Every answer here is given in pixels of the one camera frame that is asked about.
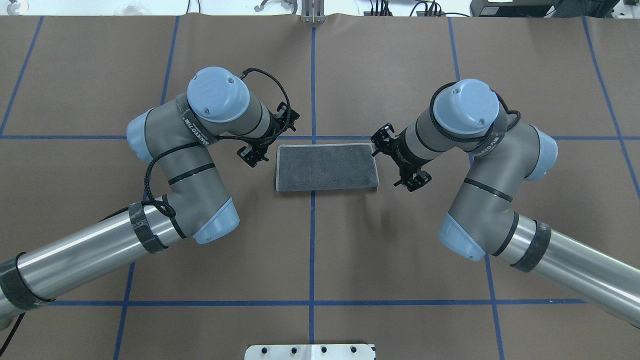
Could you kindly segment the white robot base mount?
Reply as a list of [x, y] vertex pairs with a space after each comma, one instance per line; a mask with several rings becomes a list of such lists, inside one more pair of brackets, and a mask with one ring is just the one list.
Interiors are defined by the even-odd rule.
[[256, 344], [249, 346], [245, 360], [376, 360], [374, 344]]

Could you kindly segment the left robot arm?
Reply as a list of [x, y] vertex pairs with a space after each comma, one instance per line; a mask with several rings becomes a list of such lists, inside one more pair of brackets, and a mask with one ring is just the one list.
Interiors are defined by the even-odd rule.
[[254, 167], [300, 117], [288, 96], [271, 112], [244, 82], [253, 72], [248, 68], [236, 76], [218, 66], [203, 68], [174, 100], [130, 121], [126, 140], [147, 164], [147, 199], [2, 262], [2, 330], [15, 317], [182, 239], [206, 244], [238, 227], [239, 215], [208, 147], [242, 141], [237, 155]]

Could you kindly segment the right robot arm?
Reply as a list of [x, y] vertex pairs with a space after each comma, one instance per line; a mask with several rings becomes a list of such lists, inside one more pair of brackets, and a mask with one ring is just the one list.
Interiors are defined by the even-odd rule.
[[398, 166], [397, 185], [410, 192], [432, 180], [423, 166], [441, 154], [457, 148], [473, 159], [438, 231], [446, 248], [473, 261], [494, 256], [639, 326], [637, 268], [512, 210], [522, 183], [553, 168], [558, 144], [521, 121], [521, 113], [485, 82], [442, 85], [416, 121], [401, 132], [387, 123], [370, 140], [373, 155], [391, 157]]

